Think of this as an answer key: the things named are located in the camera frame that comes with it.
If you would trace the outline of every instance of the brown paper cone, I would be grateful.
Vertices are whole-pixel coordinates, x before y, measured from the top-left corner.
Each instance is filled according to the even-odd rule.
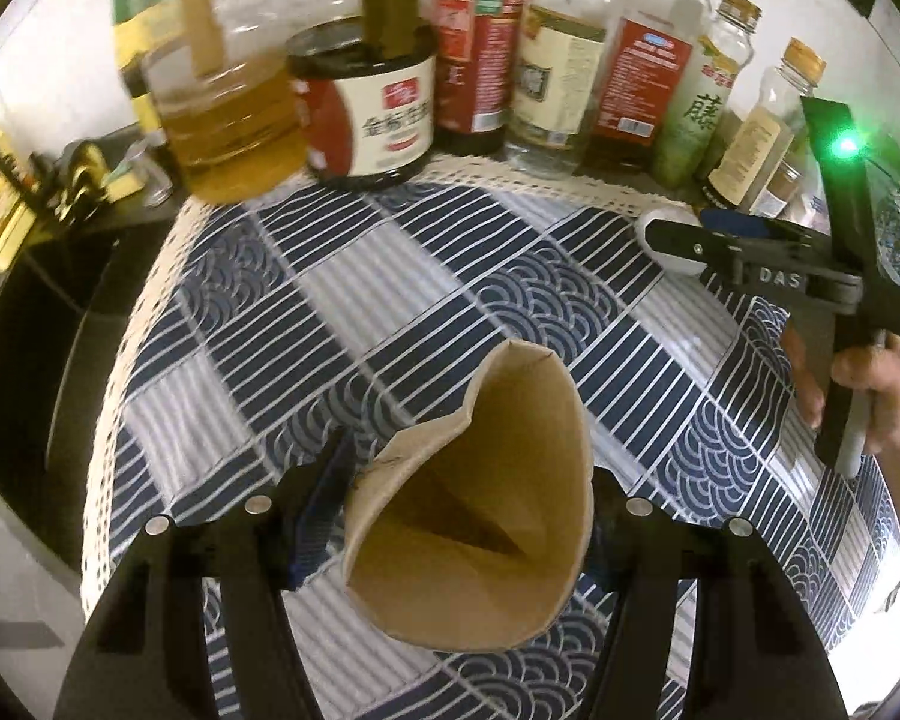
[[[586,409],[554,352],[504,341],[461,408],[400,431],[346,502],[343,576],[394,638],[515,647],[573,592],[593,524]]]

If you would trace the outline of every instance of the green light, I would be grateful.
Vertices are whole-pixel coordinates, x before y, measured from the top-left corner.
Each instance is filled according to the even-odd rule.
[[[837,138],[833,146],[833,154],[839,159],[852,159],[862,150],[863,147],[860,145],[860,141],[857,140],[855,133],[842,134]]]

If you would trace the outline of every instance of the human hand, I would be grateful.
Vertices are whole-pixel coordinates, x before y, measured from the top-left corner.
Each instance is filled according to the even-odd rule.
[[[790,359],[800,416],[816,429],[823,421],[826,396],[810,372],[806,344],[791,322],[780,336],[780,346]],[[875,455],[900,452],[900,336],[888,333],[884,349],[870,346],[842,351],[833,359],[830,376],[847,388],[874,392],[865,451]]]

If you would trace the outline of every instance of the screw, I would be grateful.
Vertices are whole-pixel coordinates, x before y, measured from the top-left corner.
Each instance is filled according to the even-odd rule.
[[[733,517],[730,520],[730,533],[740,538],[746,538],[754,532],[754,527],[749,524],[743,517]]]
[[[653,504],[646,498],[631,498],[626,501],[626,510],[634,517],[649,517],[653,513]]]
[[[151,536],[159,536],[170,527],[170,519],[160,514],[159,517],[151,517],[146,521],[145,530]]]
[[[273,504],[274,501],[271,501],[266,495],[254,495],[252,498],[247,498],[244,509],[247,510],[247,514],[265,514],[269,512],[269,508]]]

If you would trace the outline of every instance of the blue and white patterned tablecloth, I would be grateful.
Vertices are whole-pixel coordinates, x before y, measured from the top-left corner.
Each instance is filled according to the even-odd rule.
[[[569,367],[597,464],[677,517],[751,519],[832,648],[900,534],[873,461],[848,484],[813,458],[776,344],[784,320],[710,274],[664,275],[627,220],[569,202],[415,184],[309,187],[213,211],[122,404],[110,555],[159,512],[218,517],[312,457],[332,424],[370,459],[402,426],[456,409],[482,357],[519,337]],[[581,698],[612,602],[584,576],[549,634],[455,656],[372,630],[338,557],[287,608],[327,720],[559,720]],[[695,603],[686,583],[665,718],[682,708]],[[207,632],[218,704],[238,715],[213,581]]]

